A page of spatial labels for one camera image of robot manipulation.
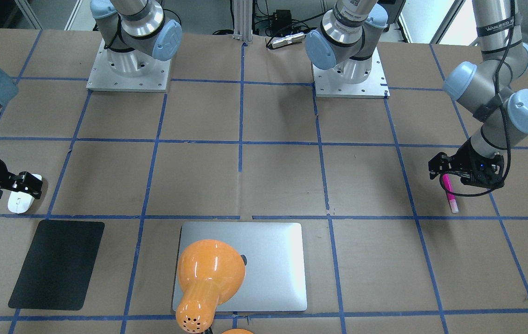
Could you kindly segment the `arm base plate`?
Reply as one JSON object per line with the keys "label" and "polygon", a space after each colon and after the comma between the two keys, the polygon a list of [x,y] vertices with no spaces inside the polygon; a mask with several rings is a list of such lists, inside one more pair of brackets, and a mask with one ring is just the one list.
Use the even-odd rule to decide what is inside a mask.
{"label": "arm base plate", "polygon": [[329,70],[315,65],[311,69],[318,97],[387,99],[391,95],[377,48],[364,61],[347,59]]}
{"label": "arm base plate", "polygon": [[171,60],[160,61],[138,50],[104,48],[101,40],[86,88],[91,91],[166,93]]}

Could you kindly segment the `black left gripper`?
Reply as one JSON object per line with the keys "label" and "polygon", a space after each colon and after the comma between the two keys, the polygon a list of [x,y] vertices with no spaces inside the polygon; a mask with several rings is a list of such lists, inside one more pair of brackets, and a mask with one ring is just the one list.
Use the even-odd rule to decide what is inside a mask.
{"label": "black left gripper", "polygon": [[504,186],[503,168],[504,158],[495,154],[492,158],[486,158],[476,152],[470,140],[464,142],[459,150],[448,156],[440,152],[428,163],[430,179],[440,176],[446,191],[452,191],[451,181],[448,174],[460,177],[460,181],[466,186],[481,188],[501,188]]}

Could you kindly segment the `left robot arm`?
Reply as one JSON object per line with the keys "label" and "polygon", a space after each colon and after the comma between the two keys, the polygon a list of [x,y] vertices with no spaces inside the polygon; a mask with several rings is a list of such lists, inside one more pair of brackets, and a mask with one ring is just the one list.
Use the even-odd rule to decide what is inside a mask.
{"label": "left robot arm", "polygon": [[510,86],[528,70],[528,45],[516,1],[475,0],[473,7],[483,60],[460,63],[443,89],[482,125],[454,155],[436,154],[429,177],[444,186],[444,176],[452,174],[491,192],[504,185],[511,149],[528,136],[528,89]]}

